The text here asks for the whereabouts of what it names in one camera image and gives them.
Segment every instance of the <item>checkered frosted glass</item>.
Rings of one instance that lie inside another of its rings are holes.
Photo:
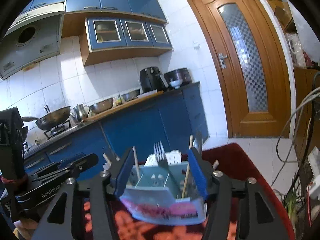
[[[257,45],[242,12],[235,3],[219,7],[239,57],[250,112],[268,111],[263,68]]]

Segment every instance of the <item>blue gripper pad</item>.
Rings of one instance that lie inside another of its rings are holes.
[[[115,186],[115,193],[114,195],[119,198],[122,196],[125,186],[128,182],[130,172],[132,169],[132,166],[134,165],[134,153],[131,149],[128,153],[127,158],[124,160],[124,163],[119,171],[119,174],[116,178],[116,186]]]
[[[197,190],[201,197],[203,197],[206,200],[208,197],[208,179],[198,163],[198,161],[202,161],[201,156],[195,148],[189,149],[187,153],[190,170],[192,172],[193,178],[195,179]]]

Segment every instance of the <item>wooden door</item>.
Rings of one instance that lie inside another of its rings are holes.
[[[188,2],[218,73],[229,137],[280,135],[290,116],[289,78],[263,6],[258,0]]]

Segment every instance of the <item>fork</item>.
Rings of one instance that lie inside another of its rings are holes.
[[[168,160],[167,160],[167,157],[165,156],[165,151],[164,151],[164,148],[163,148],[161,141],[153,144],[153,151],[155,153],[155,157],[156,157],[156,161],[158,162],[158,166],[163,169],[166,169],[168,171],[172,182],[175,184],[175,187],[178,190],[177,192],[179,193],[179,195],[177,197],[180,198],[182,195],[181,190],[180,190],[180,185],[178,185],[177,181],[175,180],[171,171],[169,170]]]

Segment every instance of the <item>screw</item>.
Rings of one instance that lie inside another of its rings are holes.
[[[216,176],[216,177],[222,177],[223,172],[222,171],[214,171],[213,175]]]
[[[101,177],[106,177],[106,176],[108,176],[109,175],[109,172],[108,171],[101,171],[100,172],[100,176]]]
[[[66,179],[66,183],[67,183],[68,185],[74,184],[75,181],[76,181],[76,180],[75,180],[74,178],[68,178],[68,179]]]
[[[248,182],[250,184],[256,184],[257,183],[257,180],[255,178],[248,178]]]

